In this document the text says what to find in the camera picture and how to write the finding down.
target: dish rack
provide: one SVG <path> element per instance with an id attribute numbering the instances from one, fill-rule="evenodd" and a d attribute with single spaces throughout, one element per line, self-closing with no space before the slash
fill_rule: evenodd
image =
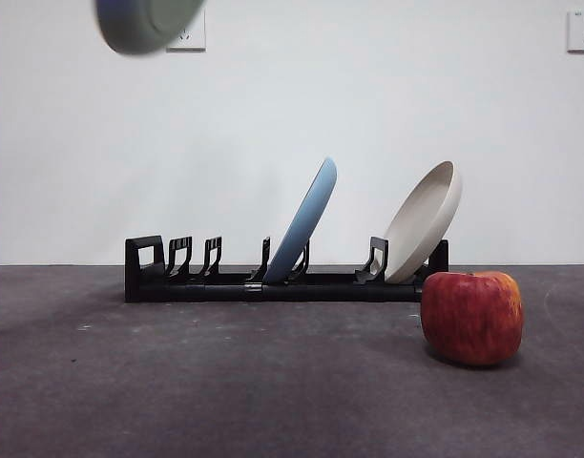
<path id="1" fill-rule="evenodd" d="M 309 243 L 302 259 L 286 281 L 263 283 L 269 261 L 271 240 L 262 242 L 261 265 L 254 270 L 238 266 L 220 266 L 222 237 L 205 241 L 203 265 L 191 267 L 192 237 L 172 239 L 165 265 L 161 236 L 127 239 L 125 243 L 126 302 L 420 302 L 424 280 L 435 272 L 448 271 L 448 242 L 441 240 L 428 264 L 400 284 L 385 282 L 387 240 L 372 237 L 368 261 L 361 269 L 334 272 L 333 266 L 321 272 L 309 270 Z M 140 265 L 139 250 L 154 248 L 153 262 Z M 183 263 L 176 266 L 176 253 L 185 252 Z M 376 252 L 382 254 L 378 270 L 371 271 Z"/>

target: falling plate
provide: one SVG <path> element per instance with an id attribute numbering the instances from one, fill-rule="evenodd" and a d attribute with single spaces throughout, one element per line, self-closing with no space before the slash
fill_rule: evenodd
<path id="1" fill-rule="evenodd" d="M 415 186 L 386 231 L 386 282 L 408 280 L 422 266 L 447 232 L 461 196 L 462 178 L 449 161 Z"/>
<path id="2" fill-rule="evenodd" d="M 282 244 L 264 274 L 264 283 L 278 283 L 288 278 L 318 225 L 336 182 L 337 167 L 327 157 L 283 236 Z"/>
<path id="3" fill-rule="evenodd" d="M 144 54 L 167 46 L 204 0 L 95 0 L 103 38 L 116 52 Z"/>

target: gray floor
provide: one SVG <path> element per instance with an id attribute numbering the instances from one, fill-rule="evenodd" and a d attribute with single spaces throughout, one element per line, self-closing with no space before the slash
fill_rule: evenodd
<path id="1" fill-rule="evenodd" d="M 491 370 L 413 303 L 125 304 L 121 267 L 0 267 L 0 457 L 584 457 L 584 266 L 503 267 Z"/>

